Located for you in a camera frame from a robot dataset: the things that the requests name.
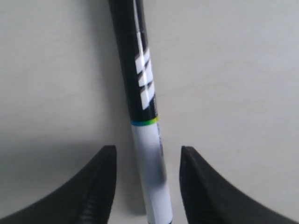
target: pen barrel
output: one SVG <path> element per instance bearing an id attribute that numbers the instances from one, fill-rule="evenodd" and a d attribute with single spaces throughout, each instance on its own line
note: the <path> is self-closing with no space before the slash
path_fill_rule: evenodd
<path id="1" fill-rule="evenodd" d="M 150 49 L 141 0 L 109 0 L 149 224 L 172 209 L 160 138 Z"/>

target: black and white pen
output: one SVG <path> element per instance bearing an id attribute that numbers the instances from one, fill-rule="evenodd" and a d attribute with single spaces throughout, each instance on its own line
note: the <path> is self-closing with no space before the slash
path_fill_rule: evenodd
<path id="1" fill-rule="evenodd" d="M 142 0 L 109 0 L 149 224 L 170 224 L 172 208 L 159 132 Z"/>

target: white table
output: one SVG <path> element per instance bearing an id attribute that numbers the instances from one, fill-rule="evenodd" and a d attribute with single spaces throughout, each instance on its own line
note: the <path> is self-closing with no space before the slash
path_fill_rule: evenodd
<path id="1" fill-rule="evenodd" d="M 145 0 L 174 209 L 180 147 L 299 221 L 299 1 Z M 0 217 L 118 149 L 110 223 L 146 223 L 106 0 L 0 0 Z"/>

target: green stripe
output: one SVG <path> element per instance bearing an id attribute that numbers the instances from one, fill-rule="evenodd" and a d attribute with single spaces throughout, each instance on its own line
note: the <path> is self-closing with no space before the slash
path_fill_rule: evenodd
<path id="1" fill-rule="evenodd" d="M 152 120 L 147 120 L 147 121 L 142 121 L 142 122 L 138 122 L 138 121 L 131 121 L 131 124 L 134 126 L 147 126 L 147 125 L 152 125 L 154 123 L 158 122 L 158 117 L 155 117 Z"/>

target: pen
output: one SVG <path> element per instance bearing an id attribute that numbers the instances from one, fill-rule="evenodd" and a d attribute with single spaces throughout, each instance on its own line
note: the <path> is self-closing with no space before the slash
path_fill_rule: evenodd
<path id="1" fill-rule="evenodd" d="M 159 132 L 142 0 L 109 0 L 149 224 L 170 224 L 172 208 Z"/>

